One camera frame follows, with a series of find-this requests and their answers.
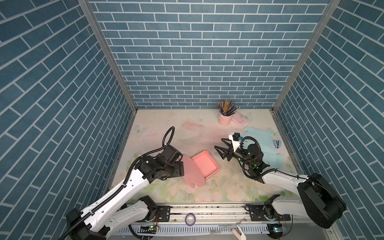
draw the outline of floral tablecloth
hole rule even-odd
[[[248,121],[241,127],[231,123],[218,124],[218,111],[213,109],[191,110],[139,110],[129,134],[112,186],[127,174],[132,161],[140,154],[161,146],[165,132],[175,126],[171,145],[190,157],[207,150],[220,167],[220,171],[206,181],[206,186],[191,188],[182,177],[165,181],[155,180],[129,200],[136,202],[149,195],[157,203],[186,202],[249,202],[265,201],[273,194],[294,195],[280,187],[262,184],[244,176],[238,162],[221,159],[214,146],[225,147],[221,138],[231,132],[240,132],[246,126],[267,130],[273,139],[280,139],[277,127],[267,109],[239,109]],[[282,170],[296,172],[288,152],[282,144],[277,153],[283,155]]]

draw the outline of purple tape roll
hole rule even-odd
[[[185,216],[185,223],[187,226],[191,227],[195,224],[195,222],[196,222],[195,214],[189,213],[189,214],[187,214],[187,216]]]

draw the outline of white robotic arm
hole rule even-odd
[[[215,146],[222,159],[235,158],[240,163],[246,177],[265,184],[282,187],[297,197],[272,196],[270,218],[278,214],[290,214],[309,217],[323,228],[329,228],[346,210],[345,202],[320,174],[296,175],[271,168],[263,162],[263,152],[256,139],[241,137],[240,133],[231,133],[221,139],[228,148]],[[245,140],[252,141],[246,149]]]
[[[111,189],[108,193],[106,193],[104,196],[102,196],[99,200],[95,201],[93,204],[89,205],[88,207],[85,207],[82,212],[83,214],[81,217],[84,217],[87,213],[91,212],[92,209],[94,209],[99,203],[106,200],[108,197],[110,197],[116,190],[123,185],[124,180],[121,181],[118,185],[116,185],[113,189]],[[93,215],[88,217],[84,220],[85,225],[90,224],[92,227],[89,229],[93,232],[98,232],[100,229],[102,229],[105,226],[111,227],[110,223],[116,224],[117,222],[114,220],[116,219],[116,216],[113,216],[114,213],[117,212],[117,210],[120,209],[120,207],[126,203],[133,195],[135,195],[137,192],[139,192],[141,189],[145,188],[149,185],[148,179],[143,179],[143,173],[140,172],[139,169],[133,170],[131,172],[131,176],[129,177],[128,184],[125,188],[122,189],[121,192],[119,192],[118,195],[116,195],[114,198],[112,198],[108,204],[102,206],[100,209],[95,211]],[[142,220],[148,213],[148,209],[144,216],[140,219],[137,219],[132,222],[136,222],[138,220]]]
[[[155,179],[184,176],[182,154],[170,144],[175,127],[165,134],[162,147],[139,156],[133,161],[126,178],[107,194],[85,207],[81,212],[73,209],[67,216],[68,230],[59,238],[70,235],[74,240],[105,240],[122,226],[154,217],[157,205],[149,197],[142,197],[134,205],[118,211],[133,195],[148,186]],[[171,136],[165,144],[166,136]],[[150,156],[162,151],[155,157]]]

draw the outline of pencil holder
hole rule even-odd
[[[231,116],[224,116],[223,114],[220,114],[218,118],[218,122],[221,126],[228,126],[231,123]]]

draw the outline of brick wallpaper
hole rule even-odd
[[[131,114],[76,0],[0,1],[0,239],[57,239]]]
[[[342,0],[278,109],[305,172],[346,202],[344,239],[384,239],[383,12],[382,0]]]
[[[91,0],[139,108],[271,108],[327,3]]]

